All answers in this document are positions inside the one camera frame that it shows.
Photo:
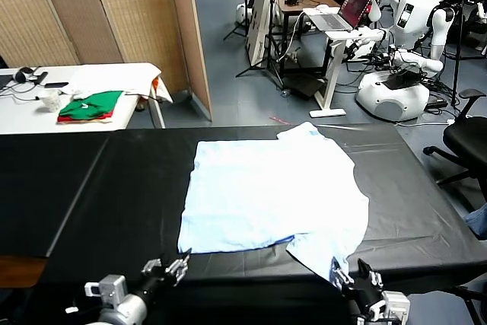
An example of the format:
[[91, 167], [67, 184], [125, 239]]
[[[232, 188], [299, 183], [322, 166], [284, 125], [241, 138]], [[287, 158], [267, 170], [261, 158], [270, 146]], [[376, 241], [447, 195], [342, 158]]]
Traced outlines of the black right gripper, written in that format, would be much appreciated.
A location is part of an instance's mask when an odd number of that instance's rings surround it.
[[354, 282], [354, 279], [340, 266], [337, 259], [332, 259], [329, 282], [349, 300], [356, 303], [361, 314], [379, 314], [384, 306], [381, 274], [363, 259], [358, 259], [359, 277], [369, 282]]

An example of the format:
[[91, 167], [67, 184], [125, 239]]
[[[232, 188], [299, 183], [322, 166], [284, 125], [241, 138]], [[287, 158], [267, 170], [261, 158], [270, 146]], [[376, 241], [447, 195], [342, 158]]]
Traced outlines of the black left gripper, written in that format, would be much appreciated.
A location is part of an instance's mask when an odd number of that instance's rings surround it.
[[188, 270], [190, 252], [174, 260], [166, 269], [161, 268], [160, 259], [149, 260], [142, 268], [142, 277], [132, 293], [144, 302], [152, 302], [158, 290], [165, 285], [178, 285]]

